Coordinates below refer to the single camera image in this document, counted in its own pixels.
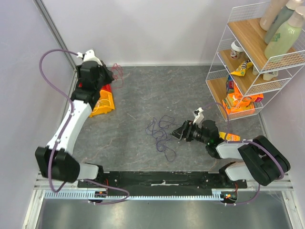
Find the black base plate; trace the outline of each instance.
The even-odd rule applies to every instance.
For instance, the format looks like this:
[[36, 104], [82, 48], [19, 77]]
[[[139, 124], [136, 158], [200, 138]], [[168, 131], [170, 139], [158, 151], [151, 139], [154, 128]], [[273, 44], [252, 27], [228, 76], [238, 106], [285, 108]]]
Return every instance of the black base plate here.
[[[235, 189], [235, 182], [227, 182], [218, 173], [209, 172], [104, 172], [96, 182], [126, 189], [131, 196], [199, 196], [211, 195], [212, 188]], [[152, 186], [152, 184], [179, 184], [176, 186]], [[238, 188], [247, 183], [236, 181]], [[80, 188], [100, 188], [87, 182], [78, 182]], [[108, 190], [109, 196], [121, 196], [120, 191]]]

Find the bottle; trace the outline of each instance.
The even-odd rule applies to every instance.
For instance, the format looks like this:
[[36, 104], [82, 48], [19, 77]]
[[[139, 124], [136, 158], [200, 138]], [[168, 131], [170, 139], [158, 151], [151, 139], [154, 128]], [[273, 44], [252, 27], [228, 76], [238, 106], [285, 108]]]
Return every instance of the bottle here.
[[[295, 9], [295, 12], [289, 18], [289, 20], [285, 21], [279, 27], [270, 43], [267, 45], [264, 52], [267, 59], [272, 56], [283, 55], [288, 52], [301, 34], [304, 20], [305, 6], [299, 6]], [[281, 58], [277, 58], [274, 62], [278, 62], [280, 60]]]
[[301, 6], [303, 2], [304, 0], [289, 0], [289, 2], [281, 9], [265, 35], [264, 41], [266, 44], [269, 44], [277, 29], [291, 17], [295, 9], [298, 6]]
[[259, 24], [263, 30], [267, 31], [281, 8], [288, 2], [288, 0], [271, 0], [270, 5], [262, 16]]

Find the green bottle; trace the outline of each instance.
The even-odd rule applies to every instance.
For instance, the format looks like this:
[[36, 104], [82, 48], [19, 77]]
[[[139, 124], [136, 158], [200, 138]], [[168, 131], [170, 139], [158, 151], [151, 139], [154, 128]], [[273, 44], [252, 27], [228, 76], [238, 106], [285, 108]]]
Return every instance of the green bottle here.
[[293, 46], [301, 34], [302, 26], [305, 20], [305, 6], [299, 6], [295, 9], [293, 15], [284, 22], [276, 31], [271, 41], [265, 49], [267, 59], [273, 56], [283, 55]]

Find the shelf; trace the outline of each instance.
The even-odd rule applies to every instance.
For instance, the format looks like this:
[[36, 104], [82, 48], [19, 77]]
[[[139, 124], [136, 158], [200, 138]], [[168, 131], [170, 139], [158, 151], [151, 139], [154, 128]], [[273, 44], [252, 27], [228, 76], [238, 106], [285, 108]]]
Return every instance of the shelf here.
[[[268, 62], [264, 55], [267, 47], [267, 44], [264, 42], [266, 32], [260, 27], [259, 21], [260, 18], [256, 18], [228, 23], [228, 27], [257, 66], [258, 71], [275, 71], [276, 69], [293, 67], [305, 63], [304, 57], [298, 53], [287, 55], [280, 62]], [[294, 48], [288, 51], [288, 53], [292, 52], [295, 52]]]
[[[235, 71], [239, 67], [239, 65], [246, 60], [245, 56], [244, 56], [244, 58], [241, 58], [239, 60], [232, 59], [231, 50], [219, 51], [219, 54], [220, 54], [222, 60], [224, 61], [225, 65], [228, 67], [230, 72]], [[252, 74], [252, 70], [253, 70], [252, 67], [250, 69], [248, 69], [244, 76], [232, 75], [232, 77], [234, 78], [234, 81], [237, 83], [237, 86], [242, 94], [245, 94], [248, 91], [248, 89], [250, 88], [252, 83], [257, 78], [257, 75]], [[270, 81], [263, 80], [263, 76], [260, 75], [258, 77], [258, 79], [255, 81], [254, 85], [261, 84], [261, 83], [269, 83], [272, 81], [274, 81], [274, 79], [272, 79]]]
[[[227, 96], [225, 82], [226, 82], [226, 77], [206, 81], [215, 101], [220, 104], [223, 104], [223, 99], [226, 98]], [[241, 117], [252, 116], [257, 114], [263, 108], [262, 103], [254, 103], [254, 105], [255, 105], [255, 109], [229, 114], [229, 119], [234, 120]], [[227, 121], [225, 111], [223, 110], [222, 107], [220, 106], [218, 107], [225, 121]]]

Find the beige bottle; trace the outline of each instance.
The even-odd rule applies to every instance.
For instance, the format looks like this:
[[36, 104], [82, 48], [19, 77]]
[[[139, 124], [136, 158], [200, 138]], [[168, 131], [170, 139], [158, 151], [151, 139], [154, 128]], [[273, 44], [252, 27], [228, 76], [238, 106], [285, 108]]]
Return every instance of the beige bottle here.
[[286, 3], [288, 3], [288, 0], [271, 0], [269, 7], [259, 22], [263, 30], [267, 31], [270, 28], [275, 17]]

